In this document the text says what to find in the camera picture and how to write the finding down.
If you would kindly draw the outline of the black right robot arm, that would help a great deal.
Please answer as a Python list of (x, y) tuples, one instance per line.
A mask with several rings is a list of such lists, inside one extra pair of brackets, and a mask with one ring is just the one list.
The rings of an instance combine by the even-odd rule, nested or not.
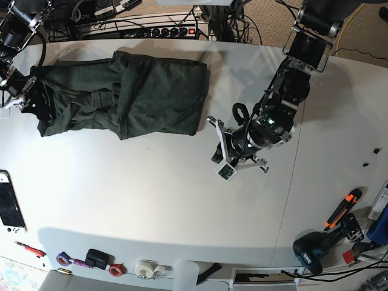
[[(52, 1), (11, 1), (1, 20), (1, 92), (9, 94), (7, 99), (1, 99), (1, 108), (19, 108), (22, 113), (33, 114), (43, 122), (52, 119), (52, 112), (49, 102), (39, 93), (41, 86), (37, 75), (47, 52), (47, 43), (39, 28), (54, 8)], [(35, 36), (42, 44), (41, 57), (25, 76), (12, 62)]]

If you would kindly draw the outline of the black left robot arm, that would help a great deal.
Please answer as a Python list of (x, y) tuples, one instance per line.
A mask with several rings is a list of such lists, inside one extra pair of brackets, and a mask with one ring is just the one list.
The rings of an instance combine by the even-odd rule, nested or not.
[(227, 128), (221, 120), (207, 117), (219, 136), (212, 161), (221, 166), (220, 175), (232, 176), (238, 164), (248, 160), (268, 170), (266, 160), (256, 154), (291, 140), (294, 117), (310, 92), (311, 73), (324, 70), (344, 20), (360, 5), (361, 1), (303, 1), (283, 48), (285, 59), (261, 100), (251, 112), (242, 103), (233, 105), (239, 127)]

